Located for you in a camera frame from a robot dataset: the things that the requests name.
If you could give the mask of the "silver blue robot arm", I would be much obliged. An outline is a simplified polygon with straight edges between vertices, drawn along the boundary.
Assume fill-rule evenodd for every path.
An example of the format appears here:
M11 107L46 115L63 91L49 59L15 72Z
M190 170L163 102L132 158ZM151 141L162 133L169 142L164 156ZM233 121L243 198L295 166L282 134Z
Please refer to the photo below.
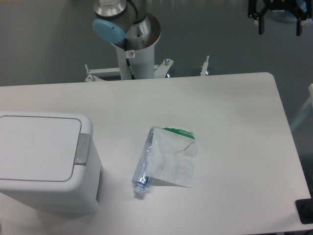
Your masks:
M302 33L301 23L313 16L311 0L265 0L261 10L257 1L248 1L247 16L258 24L258 33L264 33L264 15L268 11L287 11L296 20L296 34ZM141 50L154 45L160 37L158 20L147 12L144 0L97 0L94 32L103 40L123 50Z

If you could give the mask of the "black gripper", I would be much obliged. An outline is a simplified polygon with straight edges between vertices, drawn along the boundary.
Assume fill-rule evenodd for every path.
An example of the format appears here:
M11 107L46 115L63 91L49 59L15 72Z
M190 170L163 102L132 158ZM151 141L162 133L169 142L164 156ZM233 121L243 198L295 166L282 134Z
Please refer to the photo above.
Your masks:
M296 18L296 36L302 34L302 22L310 18L310 0L263 0L257 9L257 0L248 0L247 16L258 24L258 33L265 31L264 15L267 11L289 11Z

